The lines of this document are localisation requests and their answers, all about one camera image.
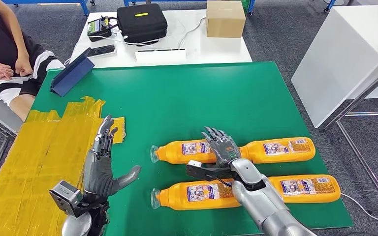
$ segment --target striped shorts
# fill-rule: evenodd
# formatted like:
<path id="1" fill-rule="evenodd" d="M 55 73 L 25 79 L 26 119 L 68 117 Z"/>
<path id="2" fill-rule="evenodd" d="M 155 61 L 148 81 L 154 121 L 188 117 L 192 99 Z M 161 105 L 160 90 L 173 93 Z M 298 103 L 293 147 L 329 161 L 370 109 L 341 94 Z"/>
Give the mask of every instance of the striped shorts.
<path id="1" fill-rule="evenodd" d="M 8 106 L 17 96 L 30 94 L 37 96 L 38 91 L 49 69 L 64 68 L 52 52 L 44 51 L 35 60 L 33 73 L 25 77 L 12 77 L 11 80 L 0 80 L 0 100 Z"/>

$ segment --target black case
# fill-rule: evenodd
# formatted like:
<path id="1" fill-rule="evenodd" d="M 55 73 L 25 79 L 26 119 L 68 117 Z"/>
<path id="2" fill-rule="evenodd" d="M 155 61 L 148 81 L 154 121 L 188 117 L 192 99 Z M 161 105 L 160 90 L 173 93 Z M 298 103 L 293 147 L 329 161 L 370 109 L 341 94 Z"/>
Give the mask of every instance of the black case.
<path id="1" fill-rule="evenodd" d="M 127 43 L 143 43 L 167 34 L 166 18 L 155 3 L 120 7 L 117 17 L 118 27 Z"/>

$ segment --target green mat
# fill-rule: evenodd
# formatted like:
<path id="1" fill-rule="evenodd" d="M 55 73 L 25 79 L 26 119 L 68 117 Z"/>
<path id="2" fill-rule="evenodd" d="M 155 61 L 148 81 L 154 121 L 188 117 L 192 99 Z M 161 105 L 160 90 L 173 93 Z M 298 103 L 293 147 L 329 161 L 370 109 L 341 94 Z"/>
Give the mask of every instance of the green mat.
<path id="1" fill-rule="evenodd" d="M 221 236 L 256 234 L 242 208 L 175 211 L 153 210 L 150 192 L 186 176 L 184 165 L 150 161 L 151 145 L 202 138 L 203 126 L 230 134 L 238 146 L 254 140 L 310 134 L 273 62 L 176 65 L 94 69 L 65 97 L 48 91 L 57 71 L 48 73 L 33 109 L 57 110 L 88 95 L 106 101 L 102 115 L 125 116 L 126 138 L 112 149 L 114 176 L 141 165 L 139 179 L 109 198 L 107 236 Z M 267 176 L 326 174 L 317 152 L 307 162 L 262 164 Z M 341 199 L 326 204 L 289 204 L 309 228 L 349 227 Z"/>

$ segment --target blue tablet case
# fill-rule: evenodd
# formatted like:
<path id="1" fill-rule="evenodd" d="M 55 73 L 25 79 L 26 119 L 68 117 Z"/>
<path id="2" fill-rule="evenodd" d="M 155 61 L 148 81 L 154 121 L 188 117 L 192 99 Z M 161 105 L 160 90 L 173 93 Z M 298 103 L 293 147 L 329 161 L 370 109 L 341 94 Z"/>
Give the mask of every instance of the blue tablet case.
<path id="1" fill-rule="evenodd" d="M 50 85 L 50 91 L 63 97 L 65 96 L 92 68 L 95 64 L 87 58 L 91 48 L 86 49 L 78 58 L 60 72 Z"/>

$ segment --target smartphone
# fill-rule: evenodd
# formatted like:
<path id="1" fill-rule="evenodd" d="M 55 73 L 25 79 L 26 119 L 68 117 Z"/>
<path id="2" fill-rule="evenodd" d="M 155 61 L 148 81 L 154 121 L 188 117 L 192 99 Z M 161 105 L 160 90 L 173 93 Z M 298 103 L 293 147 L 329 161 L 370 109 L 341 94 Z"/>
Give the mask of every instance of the smartphone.
<path id="1" fill-rule="evenodd" d="M 109 54 L 114 54 L 116 52 L 115 45 L 111 44 L 108 46 L 98 47 L 98 48 L 92 48 L 89 51 L 88 57 L 96 57 L 96 56 L 106 56 Z"/>

